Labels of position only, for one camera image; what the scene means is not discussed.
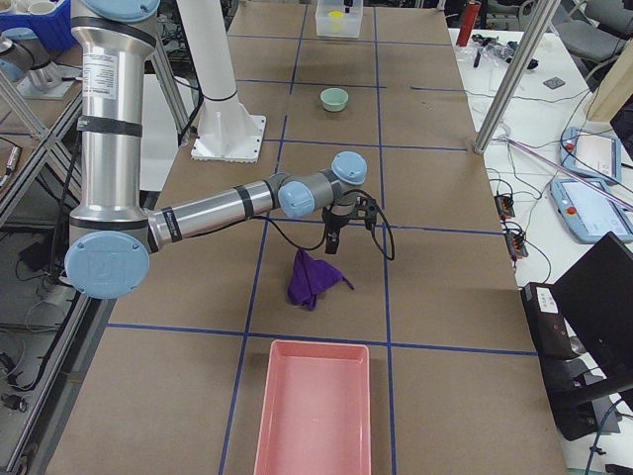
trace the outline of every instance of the pink tray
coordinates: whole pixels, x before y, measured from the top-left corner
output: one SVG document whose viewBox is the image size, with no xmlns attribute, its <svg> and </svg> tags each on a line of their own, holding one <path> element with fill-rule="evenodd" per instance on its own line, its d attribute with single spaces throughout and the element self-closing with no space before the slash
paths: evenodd
<svg viewBox="0 0 633 475">
<path fill-rule="evenodd" d="M 370 475 L 369 349 L 273 341 L 255 475 Z"/>
</svg>

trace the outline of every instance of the chair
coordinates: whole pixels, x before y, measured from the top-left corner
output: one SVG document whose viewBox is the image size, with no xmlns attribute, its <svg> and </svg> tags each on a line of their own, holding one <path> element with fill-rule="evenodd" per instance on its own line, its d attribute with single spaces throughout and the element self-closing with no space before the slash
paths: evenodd
<svg viewBox="0 0 633 475">
<path fill-rule="evenodd" d="M 579 59 L 595 64 L 585 76 L 588 81 L 596 71 L 614 62 L 633 35 L 633 12 L 625 10 L 621 0 L 587 0 L 585 16 L 599 28 L 583 20 L 573 20 L 556 27 L 567 51 Z M 570 17 L 582 5 L 577 5 Z"/>
<path fill-rule="evenodd" d="M 487 24 L 493 30 L 524 32 L 536 6 L 536 0 L 525 0 L 520 5 L 503 5 L 488 0 Z"/>
</svg>

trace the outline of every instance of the monitor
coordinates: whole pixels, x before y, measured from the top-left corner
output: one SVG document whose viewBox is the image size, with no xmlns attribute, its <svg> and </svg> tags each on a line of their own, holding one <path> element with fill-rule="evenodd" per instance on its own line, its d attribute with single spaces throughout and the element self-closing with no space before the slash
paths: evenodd
<svg viewBox="0 0 633 475">
<path fill-rule="evenodd" d="M 601 419 L 599 414 L 588 415 L 588 403 L 619 393 L 633 409 L 633 253 L 614 233 L 607 233 L 552 285 L 551 292 L 561 314 L 606 375 L 595 381 L 586 369 L 575 374 L 582 366 L 573 361 L 567 368 L 576 370 L 565 374 L 553 374 L 556 364 L 547 370 L 543 367 L 544 376 L 550 378 L 546 387 L 557 424 L 566 438 L 573 439 L 593 431 Z M 562 381 L 566 375 L 569 380 Z M 558 388 L 552 379 L 558 379 Z M 610 402 L 604 401 L 608 409 Z"/>
</svg>

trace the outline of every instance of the white cup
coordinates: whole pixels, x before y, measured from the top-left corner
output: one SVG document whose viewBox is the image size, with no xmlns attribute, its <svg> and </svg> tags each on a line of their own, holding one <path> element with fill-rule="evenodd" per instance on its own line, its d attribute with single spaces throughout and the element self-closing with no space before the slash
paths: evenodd
<svg viewBox="0 0 633 475">
<path fill-rule="evenodd" d="M 31 15 L 48 15 L 55 10 L 55 4 L 52 2 L 35 2 L 29 5 L 27 10 Z"/>
<path fill-rule="evenodd" d="M 13 0 L 0 0 L 0 13 L 13 13 L 15 12 L 14 7 Z"/>
</svg>

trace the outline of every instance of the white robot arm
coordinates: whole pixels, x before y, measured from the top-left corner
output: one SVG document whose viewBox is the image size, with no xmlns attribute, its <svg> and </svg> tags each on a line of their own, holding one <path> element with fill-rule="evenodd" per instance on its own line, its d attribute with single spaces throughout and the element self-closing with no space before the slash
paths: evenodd
<svg viewBox="0 0 633 475">
<path fill-rule="evenodd" d="M 328 220 L 335 221 L 330 251 L 335 251 L 332 241 L 354 212 L 358 195 L 353 190 L 367 172 L 365 160 L 354 152 L 340 153 L 330 169 L 306 177 L 280 173 L 155 212 L 139 205 L 143 72 L 156 44 L 158 3 L 72 3 L 72 32 L 84 52 L 84 90 L 78 126 L 83 133 L 82 196 L 70 214 L 65 257 L 71 283 L 91 297 L 121 297 L 144 279 L 150 253 L 278 207 L 292 219 L 330 207 Z"/>
</svg>

